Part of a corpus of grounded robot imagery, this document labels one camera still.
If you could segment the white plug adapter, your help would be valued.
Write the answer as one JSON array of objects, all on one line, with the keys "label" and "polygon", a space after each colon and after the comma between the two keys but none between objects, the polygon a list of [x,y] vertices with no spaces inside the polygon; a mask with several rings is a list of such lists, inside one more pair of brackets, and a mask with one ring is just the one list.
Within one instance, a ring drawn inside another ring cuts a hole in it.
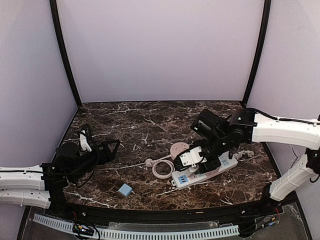
[{"label": "white plug adapter", "polygon": [[192,166],[191,166],[190,168],[188,168],[188,169],[186,170],[186,175],[187,175],[188,177],[190,177],[190,176],[194,175],[197,170],[198,170],[197,167],[192,167]]}]

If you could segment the white multicolour power strip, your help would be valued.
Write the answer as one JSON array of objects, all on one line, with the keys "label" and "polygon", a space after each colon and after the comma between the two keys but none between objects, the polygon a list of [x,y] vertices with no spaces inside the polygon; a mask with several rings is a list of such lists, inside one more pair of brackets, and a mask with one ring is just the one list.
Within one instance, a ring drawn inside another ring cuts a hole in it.
[{"label": "white multicolour power strip", "polygon": [[220,175],[238,165],[238,159],[242,157],[242,153],[238,152],[233,154],[232,158],[229,159],[229,152],[223,153],[218,159],[220,160],[221,166],[215,170],[208,171],[205,173],[197,173],[196,171],[191,172],[190,169],[184,171],[174,171],[171,175],[171,184],[178,190],[197,185],[201,182],[205,182],[217,175]]}]

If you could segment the blue plug adapter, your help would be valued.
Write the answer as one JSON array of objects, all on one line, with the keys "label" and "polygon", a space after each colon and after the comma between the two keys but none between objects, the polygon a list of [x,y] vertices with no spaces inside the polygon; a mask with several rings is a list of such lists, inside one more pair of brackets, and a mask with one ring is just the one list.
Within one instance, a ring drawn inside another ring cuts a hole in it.
[{"label": "blue plug adapter", "polygon": [[124,196],[124,197],[128,197],[132,192],[133,189],[131,186],[127,185],[126,183],[124,183],[119,189],[118,192]]}]

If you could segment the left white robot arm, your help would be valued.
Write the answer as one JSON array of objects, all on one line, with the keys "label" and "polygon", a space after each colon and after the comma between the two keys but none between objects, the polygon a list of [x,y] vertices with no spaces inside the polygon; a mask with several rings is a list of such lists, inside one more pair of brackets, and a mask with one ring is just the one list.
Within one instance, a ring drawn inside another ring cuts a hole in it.
[{"label": "left white robot arm", "polygon": [[55,159],[40,165],[0,169],[0,202],[49,209],[51,203],[65,201],[63,189],[69,184],[81,188],[91,180],[95,168],[113,161],[120,141],[78,146],[62,144],[55,150]]}]

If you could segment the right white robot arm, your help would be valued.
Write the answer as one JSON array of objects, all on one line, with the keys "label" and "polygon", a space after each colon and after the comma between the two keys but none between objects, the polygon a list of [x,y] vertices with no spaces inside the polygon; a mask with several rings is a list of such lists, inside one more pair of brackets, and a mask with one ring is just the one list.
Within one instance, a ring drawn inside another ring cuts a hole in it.
[{"label": "right white robot arm", "polygon": [[190,127],[204,141],[202,154],[215,160],[240,144],[280,143],[305,148],[298,162],[270,183],[267,196],[277,202],[304,182],[320,174],[320,122],[272,116],[255,108],[242,108],[230,117],[204,109]]}]

